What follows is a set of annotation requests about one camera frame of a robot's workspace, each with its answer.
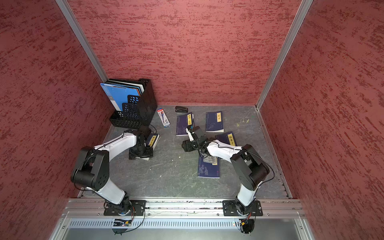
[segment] red textured wall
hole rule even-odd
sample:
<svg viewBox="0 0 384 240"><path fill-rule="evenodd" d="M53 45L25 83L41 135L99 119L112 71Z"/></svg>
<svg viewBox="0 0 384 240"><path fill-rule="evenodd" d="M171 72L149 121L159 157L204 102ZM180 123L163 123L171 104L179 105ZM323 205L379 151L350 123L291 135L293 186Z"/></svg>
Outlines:
<svg viewBox="0 0 384 240"><path fill-rule="evenodd" d="M383 10L315 0L262 106L317 240L384 239Z"/></svg>
<svg viewBox="0 0 384 240"><path fill-rule="evenodd" d="M0 238L44 240L113 107L54 0L3 0L0 21Z"/></svg>
<svg viewBox="0 0 384 240"><path fill-rule="evenodd" d="M153 79L158 103L253 105L301 0L68 2L109 77Z"/></svg>

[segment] black cable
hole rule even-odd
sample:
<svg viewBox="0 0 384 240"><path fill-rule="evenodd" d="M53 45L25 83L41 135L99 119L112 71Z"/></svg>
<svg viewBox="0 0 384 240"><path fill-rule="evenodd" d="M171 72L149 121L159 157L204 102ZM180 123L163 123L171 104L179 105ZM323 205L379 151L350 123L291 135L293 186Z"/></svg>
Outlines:
<svg viewBox="0 0 384 240"><path fill-rule="evenodd" d="M88 160L90 160L91 157L94 156L94 152L95 152L96 150L99 150L100 148L105 147L105 146L107 146L108 144L111 144L111 143L113 143L114 141L119 140L120 138L123 138L123 137L124 137L124 133L125 133L125 132L122 133L121 137L119 137L119 138L113 140L112 142L109 142L109 143L107 143L107 144L103 144L101 147L99 147L99 148L97 148L97 149L93 149L93 150L92 150L92 153L91 153L88 157L86 157L86 158L84 159L83 163L76 169L76 172L75 172L74 175L73 175L73 185L74 185L74 187L75 187L77 190L80 190L80 191L93 191L93 192L94 192L94 190L85 189L85 188L84 188L84 189L80 189L80 188L78 188L78 187L76 186L76 183L75 183L75 177L76 177L77 172L80 170L80 167L81 167L81 166L83 166L84 164L87 164Z"/></svg>
<svg viewBox="0 0 384 240"><path fill-rule="evenodd" d="M150 124L150 125L155 129L156 132L154 132L154 134L156 134L157 133L157 129L152 124Z"/></svg>
<svg viewBox="0 0 384 240"><path fill-rule="evenodd" d="M232 202L235 202L235 201L233 200L233 201L227 202L227 204L224 205L223 210L225 209L226 206L228 206L228 205L231 204Z"/></svg>
<svg viewBox="0 0 384 240"><path fill-rule="evenodd" d="M145 219L145 207L143 207L143 210L144 210L144 218L143 218L143 221L141 221L141 223L140 223L140 225L139 226L141 226L141 224L143 224L143 222L144 222L144 219ZM134 228L134 229L131 229L131 230L129 230L129 231L124 231L124 232L122 232L122 233L120 233L120 234L123 234L123 233L126 233L126 232L130 232L130 231L133 231L133 230L135 230L135 229L137 229L137 228L139 228L139 226L137 226L136 228Z"/></svg>
<svg viewBox="0 0 384 240"><path fill-rule="evenodd" d="M214 141L208 141L208 142L205 142L205 143L203 144L202 148L205 146L205 144L210 143L210 142L214 142ZM199 156L200 156L200 157L202 157L203 159L209 157L208 154L204 157L204 155L201 153L201 148L200 148L200 147L197 147L197 149L198 149L198 152L199 152Z"/></svg>
<svg viewBox="0 0 384 240"><path fill-rule="evenodd" d="M234 149L234 148L232 148L232 147L220 147L220 145L219 144L217 144L217 147L218 148L229 148L229 149ZM266 183L266 182L269 182L269 181L271 181L272 179L274 179L275 178L275 171L273 170L273 168L267 163L267 162L265 162L261 157L259 157L259 156L257 156L256 154L254 154L253 152L250 152L250 151L247 151L247 150L240 150L240 151L244 151L244 152L248 152L248 153L250 153L250 154L253 154L253 155L255 155L256 157L258 157L259 159L261 159L271 170L272 170L272 173L273 173L273 177L271 178L271 179L268 179L268 180L266 180L266 181L264 181L264 182L262 182L260 185L259 185L259 187L258 188L260 188L260 186L261 185L263 185L264 183Z"/></svg>

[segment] robotic arm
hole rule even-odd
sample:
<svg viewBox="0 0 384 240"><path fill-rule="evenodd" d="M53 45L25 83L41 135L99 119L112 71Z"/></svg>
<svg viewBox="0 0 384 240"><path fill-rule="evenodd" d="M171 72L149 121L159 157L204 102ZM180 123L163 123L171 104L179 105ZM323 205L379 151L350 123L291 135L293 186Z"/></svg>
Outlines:
<svg viewBox="0 0 384 240"><path fill-rule="evenodd" d="M232 163L242 184L235 198L235 207L240 215L248 215L256 191L269 173L268 165L249 144L243 147L231 146L217 139L208 139L198 126L188 126L187 132L189 140L182 143L184 151L198 150L199 154L220 157ZM82 148L71 181L75 186L85 186L86 190L92 190L104 198L106 209L122 216L131 213L132 203L127 193L109 178L109 162L127 149L129 159L152 157L153 149L145 145L150 133L147 126L141 126L139 130L126 130L120 137L102 145Z"/></svg>
<svg viewBox="0 0 384 240"><path fill-rule="evenodd" d="M127 149L129 159L152 157L153 149L145 145L150 133L147 126L141 126L137 131L126 130L121 136L102 145L83 147L72 171L71 182L97 193L107 200L107 207L119 215L127 215L131 210L131 202L127 193L109 178L109 162Z"/></svg>
<svg viewBox="0 0 384 240"><path fill-rule="evenodd" d="M189 140L182 143L185 152L198 150L199 154L220 157L232 163L242 184L235 206L240 215L248 215L258 187L269 174L268 165L249 144L239 147L208 139L199 126L188 126L186 130Z"/></svg>

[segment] book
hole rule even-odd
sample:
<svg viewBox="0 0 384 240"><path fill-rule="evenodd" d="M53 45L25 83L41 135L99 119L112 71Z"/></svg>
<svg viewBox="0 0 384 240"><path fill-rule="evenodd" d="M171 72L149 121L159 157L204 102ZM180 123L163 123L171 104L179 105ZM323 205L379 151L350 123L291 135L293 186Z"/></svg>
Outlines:
<svg viewBox="0 0 384 240"><path fill-rule="evenodd" d="M186 128L193 123L193 114L187 113L177 116L176 136L188 136Z"/></svg>
<svg viewBox="0 0 384 240"><path fill-rule="evenodd" d="M204 158L199 154L199 165L197 167L197 176L198 177L208 177L208 178L220 178L220 162L217 162L217 165L212 163L204 162Z"/></svg>
<svg viewBox="0 0 384 240"><path fill-rule="evenodd" d="M146 146L150 146L153 148L153 150L155 150L155 147L157 145L157 143L159 142L159 139L160 139L160 135L158 133L154 133L154 134L150 134L145 142ZM140 159L143 159L143 160L149 160L149 157L144 157L144 158L141 158L141 157L136 157L136 158L140 158Z"/></svg>
<svg viewBox="0 0 384 240"><path fill-rule="evenodd" d="M111 80L108 80L105 83L111 84L111 85L116 85L116 86L128 87L128 88L136 88L137 90L139 90L139 96L141 96L141 94L142 94L139 86L132 86L129 83L120 83L120 82L115 82L115 81L111 81Z"/></svg>
<svg viewBox="0 0 384 240"><path fill-rule="evenodd" d="M229 144L231 146L237 146L236 140L235 140L235 135L233 134L232 131L226 132L220 135L215 136L217 140L219 140L222 143Z"/></svg>
<svg viewBox="0 0 384 240"><path fill-rule="evenodd" d="M224 132L223 112L205 113L205 131L206 132Z"/></svg>
<svg viewBox="0 0 384 240"><path fill-rule="evenodd" d="M214 156L205 156L203 158L203 162L211 163L213 165L217 165L217 157Z"/></svg>
<svg viewBox="0 0 384 240"><path fill-rule="evenodd" d="M130 86L137 86L140 88L141 94L144 92L144 89L145 89L145 83L141 81L133 81L133 80L126 80L126 79L112 79L112 78L110 78L108 81L113 81L118 84L128 84Z"/></svg>
<svg viewBox="0 0 384 240"><path fill-rule="evenodd" d="M128 95L139 96L139 90L136 88L129 88L125 86L118 86L113 84L100 83L105 94L107 94L112 105L117 111L122 111L122 104L128 102Z"/></svg>

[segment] black desk organizer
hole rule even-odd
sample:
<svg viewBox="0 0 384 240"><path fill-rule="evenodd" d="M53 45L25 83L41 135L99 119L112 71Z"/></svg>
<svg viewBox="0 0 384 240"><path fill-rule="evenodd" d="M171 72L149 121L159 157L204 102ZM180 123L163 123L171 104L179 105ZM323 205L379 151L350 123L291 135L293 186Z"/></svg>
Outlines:
<svg viewBox="0 0 384 240"><path fill-rule="evenodd" d="M138 130L141 125L149 126L157 109L157 102L150 79L139 79L145 89L141 96L127 96L127 103L122 104L122 112L115 111L109 118L115 127Z"/></svg>

